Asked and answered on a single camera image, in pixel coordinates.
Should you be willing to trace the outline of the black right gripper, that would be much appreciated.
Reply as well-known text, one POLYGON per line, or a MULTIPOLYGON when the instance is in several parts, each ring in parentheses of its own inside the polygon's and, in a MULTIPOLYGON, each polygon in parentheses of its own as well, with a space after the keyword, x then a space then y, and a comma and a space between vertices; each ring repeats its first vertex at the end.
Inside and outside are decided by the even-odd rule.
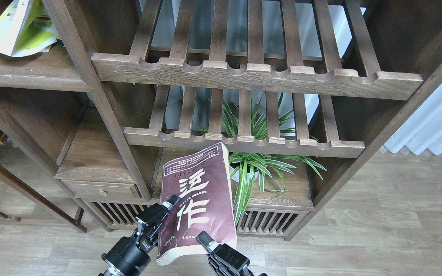
POLYGON ((226 243, 218 243, 202 231, 196 240, 208 253, 209 266, 218 276, 253 276, 250 260, 226 243))

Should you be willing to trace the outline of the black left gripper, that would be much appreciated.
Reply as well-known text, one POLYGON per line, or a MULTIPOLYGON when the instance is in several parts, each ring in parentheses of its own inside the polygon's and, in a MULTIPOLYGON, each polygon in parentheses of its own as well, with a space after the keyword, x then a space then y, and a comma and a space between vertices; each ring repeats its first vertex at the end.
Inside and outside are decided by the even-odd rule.
POLYGON ((102 255, 109 264, 103 276, 138 276, 150 263, 149 252, 158 244, 158 233, 181 197, 172 194, 163 204, 154 204, 137 215, 137 230, 122 237, 112 249, 102 255))

